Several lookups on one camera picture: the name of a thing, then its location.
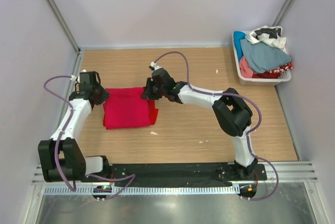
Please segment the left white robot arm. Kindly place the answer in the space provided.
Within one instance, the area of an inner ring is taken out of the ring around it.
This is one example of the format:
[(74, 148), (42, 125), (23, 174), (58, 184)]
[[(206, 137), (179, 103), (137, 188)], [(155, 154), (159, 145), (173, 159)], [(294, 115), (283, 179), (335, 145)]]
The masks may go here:
[(63, 100), (67, 111), (50, 139), (38, 144), (38, 154), (43, 178), (46, 182), (65, 182), (74, 190), (70, 182), (85, 181), (91, 174), (100, 182), (111, 176), (108, 159), (104, 155), (85, 157), (78, 141), (87, 117), (94, 106), (101, 105), (109, 97), (102, 87), (99, 74), (82, 71), (69, 79), (75, 83), (75, 90), (69, 98), (64, 98), (50, 89), (47, 92)]

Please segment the bright blue shirt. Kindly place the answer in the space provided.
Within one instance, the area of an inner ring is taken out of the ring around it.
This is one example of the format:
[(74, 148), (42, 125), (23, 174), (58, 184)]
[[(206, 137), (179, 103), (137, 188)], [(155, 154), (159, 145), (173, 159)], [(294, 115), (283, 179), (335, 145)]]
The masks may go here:
[(237, 53), (238, 61), (241, 60), (243, 57), (242, 47), (241, 47), (241, 40), (245, 38), (245, 33), (242, 31), (234, 31), (233, 32), (233, 43), (235, 46), (235, 50)]

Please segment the red t shirt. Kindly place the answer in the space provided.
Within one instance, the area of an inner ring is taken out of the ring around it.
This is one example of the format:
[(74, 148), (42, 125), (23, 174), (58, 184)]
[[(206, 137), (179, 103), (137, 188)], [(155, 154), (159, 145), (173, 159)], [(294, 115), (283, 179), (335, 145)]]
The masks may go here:
[(103, 109), (103, 125), (107, 130), (152, 126), (159, 112), (154, 102), (147, 100), (105, 103)]

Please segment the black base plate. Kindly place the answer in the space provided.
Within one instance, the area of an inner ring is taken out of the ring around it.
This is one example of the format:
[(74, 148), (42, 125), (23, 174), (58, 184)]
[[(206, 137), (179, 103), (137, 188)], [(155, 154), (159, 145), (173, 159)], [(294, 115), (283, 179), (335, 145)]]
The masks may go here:
[(229, 182), (266, 181), (263, 164), (257, 164), (254, 172), (240, 176), (234, 163), (158, 163), (158, 164), (113, 164), (98, 176), (117, 179), (134, 174), (131, 187), (181, 188), (221, 187)]

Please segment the white laundry basket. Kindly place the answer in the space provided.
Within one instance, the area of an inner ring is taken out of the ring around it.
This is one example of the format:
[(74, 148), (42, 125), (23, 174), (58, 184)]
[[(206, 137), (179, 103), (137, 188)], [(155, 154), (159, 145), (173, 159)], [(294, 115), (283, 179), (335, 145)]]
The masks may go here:
[(240, 84), (275, 86), (291, 79), (292, 57), (281, 26), (234, 31), (231, 38)]

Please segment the red white patterned shirt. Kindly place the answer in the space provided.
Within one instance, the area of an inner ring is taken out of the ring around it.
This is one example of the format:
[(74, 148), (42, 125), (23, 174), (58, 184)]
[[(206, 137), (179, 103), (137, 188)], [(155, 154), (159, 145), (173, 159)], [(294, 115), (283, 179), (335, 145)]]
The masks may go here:
[(254, 79), (278, 79), (282, 73), (289, 71), (293, 68), (292, 63), (287, 63), (286, 65), (282, 65), (276, 69), (265, 71), (264, 73), (254, 73)]

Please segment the magenta t shirt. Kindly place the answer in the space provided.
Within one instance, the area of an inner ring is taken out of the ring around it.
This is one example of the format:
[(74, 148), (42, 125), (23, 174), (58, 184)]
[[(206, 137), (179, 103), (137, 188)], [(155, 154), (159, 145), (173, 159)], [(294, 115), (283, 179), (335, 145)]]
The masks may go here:
[(107, 130), (151, 125), (148, 101), (141, 98), (143, 87), (108, 88), (104, 102), (103, 125)]

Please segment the white black patterned shirt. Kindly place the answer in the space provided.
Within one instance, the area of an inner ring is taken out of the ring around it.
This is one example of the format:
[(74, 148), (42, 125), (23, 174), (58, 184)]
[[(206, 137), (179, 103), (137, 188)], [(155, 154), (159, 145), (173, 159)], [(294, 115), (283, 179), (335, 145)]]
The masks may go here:
[(251, 44), (262, 42), (272, 48), (278, 48), (283, 52), (286, 52), (286, 37), (284, 37), (282, 33), (283, 28), (281, 26), (263, 26), (249, 32), (246, 34), (245, 38)]

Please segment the pink shirt in basket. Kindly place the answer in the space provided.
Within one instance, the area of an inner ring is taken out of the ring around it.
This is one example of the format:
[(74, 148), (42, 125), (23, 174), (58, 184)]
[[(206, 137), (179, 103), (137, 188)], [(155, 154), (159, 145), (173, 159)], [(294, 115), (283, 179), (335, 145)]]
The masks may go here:
[(245, 56), (242, 56), (242, 58), (239, 61), (239, 68), (240, 68), (240, 73), (242, 77), (251, 79), (253, 77), (253, 70), (249, 67), (249, 64), (245, 58)]

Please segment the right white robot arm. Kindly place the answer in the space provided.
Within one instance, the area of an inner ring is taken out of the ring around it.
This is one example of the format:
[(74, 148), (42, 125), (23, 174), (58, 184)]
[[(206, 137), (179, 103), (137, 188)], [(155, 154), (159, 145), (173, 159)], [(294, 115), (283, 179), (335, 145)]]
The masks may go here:
[(149, 69), (152, 71), (151, 77), (147, 78), (141, 97), (147, 100), (165, 97), (171, 102), (212, 110), (223, 132), (232, 137), (235, 173), (242, 180), (252, 177), (258, 163), (249, 137), (253, 113), (242, 96), (233, 88), (224, 92), (210, 91), (191, 87), (187, 82), (175, 82), (168, 71), (160, 66)]

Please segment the grey blue t shirt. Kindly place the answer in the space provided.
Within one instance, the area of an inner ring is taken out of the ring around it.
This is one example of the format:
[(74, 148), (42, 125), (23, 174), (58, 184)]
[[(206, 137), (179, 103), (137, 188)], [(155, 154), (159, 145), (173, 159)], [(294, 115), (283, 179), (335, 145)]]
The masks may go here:
[(240, 44), (249, 67), (255, 73), (269, 72), (292, 61), (287, 53), (278, 48), (272, 48), (263, 42), (251, 44), (247, 39), (242, 39)]

